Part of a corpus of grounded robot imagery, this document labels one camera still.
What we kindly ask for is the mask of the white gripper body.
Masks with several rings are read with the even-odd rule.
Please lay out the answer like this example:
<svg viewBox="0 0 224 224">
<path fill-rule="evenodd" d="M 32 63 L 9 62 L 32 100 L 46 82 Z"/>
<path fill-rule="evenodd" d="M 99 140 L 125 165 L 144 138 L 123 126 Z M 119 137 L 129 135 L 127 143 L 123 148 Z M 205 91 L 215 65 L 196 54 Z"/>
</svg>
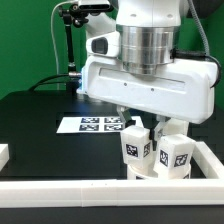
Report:
<svg viewBox="0 0 224 224">
<path fill-rule="evenodd" d="M 82 69 L 82 90 L 91 98 L 200 124 L 214 110 L 214 62 L 176 59 L 153 75 L 132 74 L 117 59 L 90 56 Z"/>
</svg>

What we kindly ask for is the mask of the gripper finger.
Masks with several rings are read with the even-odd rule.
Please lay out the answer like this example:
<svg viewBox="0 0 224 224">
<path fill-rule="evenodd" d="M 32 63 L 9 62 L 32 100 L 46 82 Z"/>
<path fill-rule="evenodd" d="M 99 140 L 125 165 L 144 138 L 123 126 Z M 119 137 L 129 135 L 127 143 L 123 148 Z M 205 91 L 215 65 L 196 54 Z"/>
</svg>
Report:
<svg viewBox="0 0 224 224">
<path fill-rule="evenodd" d="M 125 106 L 118 105 L 117 113 L 122 121 L 123 128 L 127 128 L 129 126 L 135 125 L 136 121 L 132 119 L 131 114 L 129 112 L 129 108 Z"/>
<path fill-rule="evenodd" d="M 169 121 L 169 118 L 162 115 L 157 115 L 156 121 L 156 126 L 150 130 L 150 138 L 153 143 L 153 148 L 156 148 L 158 140 L 163 135 L 163 128 L 166 126 L 167 122 Z"/>
</svg>

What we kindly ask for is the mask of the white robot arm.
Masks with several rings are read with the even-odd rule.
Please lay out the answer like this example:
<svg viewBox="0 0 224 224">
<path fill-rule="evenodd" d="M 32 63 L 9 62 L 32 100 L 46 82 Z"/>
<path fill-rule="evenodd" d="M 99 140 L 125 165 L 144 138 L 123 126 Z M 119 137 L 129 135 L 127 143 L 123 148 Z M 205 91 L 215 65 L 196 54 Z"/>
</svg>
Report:
<svg viewBox="0 0 224 224">
<path fill-rule="evenodd" d="M 155 114 L 159 140 L 169 118 L 200 124 L 214 110 L 219 62 L 208 53 L 175 49 L 181 18 L 194 9 L 192 0 L 118 0 L 118 14 L 100 9 L 106 0 L 87 0 L 86 50 L 79 91 L 117 106 L 124 123 L 130 108 Z"/>
</svg>

